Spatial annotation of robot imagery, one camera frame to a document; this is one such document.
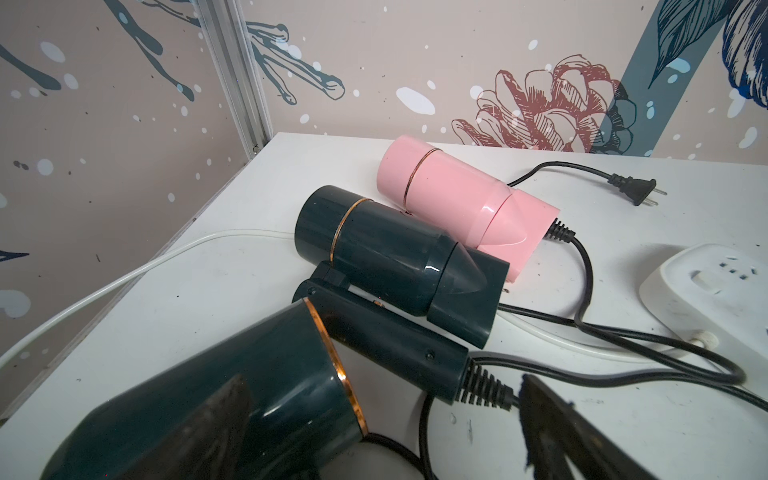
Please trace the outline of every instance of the white power strip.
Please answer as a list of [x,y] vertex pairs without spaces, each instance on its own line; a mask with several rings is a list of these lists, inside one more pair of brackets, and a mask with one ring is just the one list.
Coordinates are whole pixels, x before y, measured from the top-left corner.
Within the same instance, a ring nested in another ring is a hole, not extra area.
[[705,243],[664,262],[640,298],[681,339],[698,339],[746,372],[744,387],[768,397],[768,266]]

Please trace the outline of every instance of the wallpaper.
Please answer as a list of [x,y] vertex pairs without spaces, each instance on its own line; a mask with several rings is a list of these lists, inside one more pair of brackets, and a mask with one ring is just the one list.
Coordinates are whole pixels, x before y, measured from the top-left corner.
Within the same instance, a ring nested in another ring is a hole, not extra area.
[[[29,0],[0,13],[5,351],[147,262],[247,157],[188,0]],[[107,301],[0,372],[0,412]]]
[[275,131],[768,164],[768,0],[241,0]]

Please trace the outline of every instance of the white table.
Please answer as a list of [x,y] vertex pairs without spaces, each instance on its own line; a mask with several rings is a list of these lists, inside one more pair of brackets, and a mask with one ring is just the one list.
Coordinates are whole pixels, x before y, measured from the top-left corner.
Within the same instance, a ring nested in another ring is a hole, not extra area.
[[[325,184],[383,200],[376,168],[388,145],[279,134],[177,244],[233,228],[293,231],[304,200]],[[637,288],[663,260],[695,243],[733,245],[768,261],[768,167],[438,146],[501,179],[542,161],[564,160],[653,177],[670,193],[657,198],[658,207],[633,207],[613,187],[580,172],[542,171],[522,184],[560,207],[561,219],[590,251],[596,284],[588,315],[595,323],[665,332],[643,308]],[[206,243],[149,272],[0,428],[0,477],[38,478],[51,453],[95,406],[284,307],[312,271],[292,241],[235,237]],[[580,261],[570,246],[544,242],[508,287],[503,301],[569,313],[581,292]],[[573,353],[500,319],[486,349],[586,373],[647,368]],[[370,430],[415,451],[420,391],[344,347],[339,353]],[[494,374],[515,389],[519,385],[516,372]],[[755,478],[768,471],[768,415],[740,400],[670,382],[598,390],[546,381],[659,478]],[[442,480],[531,478],[514,411],[436,402],[430,439]],[[419,478],[375,445],[353,447],[323,476]]]

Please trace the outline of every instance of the red flower drawing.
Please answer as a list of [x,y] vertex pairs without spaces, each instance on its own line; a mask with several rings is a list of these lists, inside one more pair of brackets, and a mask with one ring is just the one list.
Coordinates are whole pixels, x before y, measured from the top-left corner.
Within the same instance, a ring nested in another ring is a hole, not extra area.
[[477,100],[478,127],[461,119],[453,131],[464,144],[489,147],[623,154],[632,143],[629,127],[637,108],[603,65],[581,55],[552,71],[533,70],[521,87],[500,70],[495,90]]

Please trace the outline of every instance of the copper ring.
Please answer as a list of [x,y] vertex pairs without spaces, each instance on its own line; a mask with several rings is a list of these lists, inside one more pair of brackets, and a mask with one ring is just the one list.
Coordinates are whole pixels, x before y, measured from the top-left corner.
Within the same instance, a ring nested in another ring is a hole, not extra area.
[[357,417],[357,423],[360,425],[360,432],[362,432],[362,436],[366,436],[368,435],[366,417],[362,414],[362,408],[360,408],[360,404],[357,402],[357,397],[355,397],[355,393],[352,390],[352,385],[349,384],[349,379],[346,378],[346,372],[344,371],[344,366],[341,364],[339,354],[336,353],[336,347],[333,346],[331,337],[328,336],[328,330],[326,330],[326,326],[320,319],[320,315],[317,313],[317,310],[315,309],[315,306],[312,304],[312,302],[310,302],[310,299],[305,298],[304,303],[306,304],[306,308],[310,311],[312,319],[315,321],[315,326],[320,332],[320,336],[323,338],[323,344],[328,350],[328,356],[331,357],[333,367],[336,369],[336,375],[339,377],[339,380],[341,380],[342,385],[344,385],[346,397],[349,399],[349,403],[352,404],[352,410],[354,410],[355,417]]
[[362,202],[370,200],[370,198],[361,198],[360,200],[356,201],[352,206],[349,208],[349,210],[346,211],[344,214],[344,217],[342,217],[341,221],[339,222],[339,226],[336,228],[336,233],[333,235],[333,242],[331,242],[331,253],[330,253],[330,262],[331,265],[333,265],[333,251],[336,249],[336,242],[339,240],[339,233],[341,233],[341,227],[344,226],[344,222],[346,222],[346,218],[349,216],[350,213],[352,213],[352,210],[355,210],[355,207],[360,205]]
[[406,207],[406,199],[408,198],[408,189],[411,187],[411,182],[413,182],[413,177],[416,175],[416,171],[419,169],[419,167],[421,167],[422,164],[424,163],[424,160],[426,160],[427,157],[432,152],[437,151],[437,150],[442,151],[441,149],[435,147],[435,148],[431,149],[430,151],[428,151],[427,153],[425,153],[424,156],[422,157],[422,159],[419,160],[419,162],[416,164],[416,168],[414,168],[413,172],[411,172],[411,177],[408,179],[408,184],[406,185],[406,191],[402,195],[402,208],[406,211],[406,213],[408,213],[408,207]]

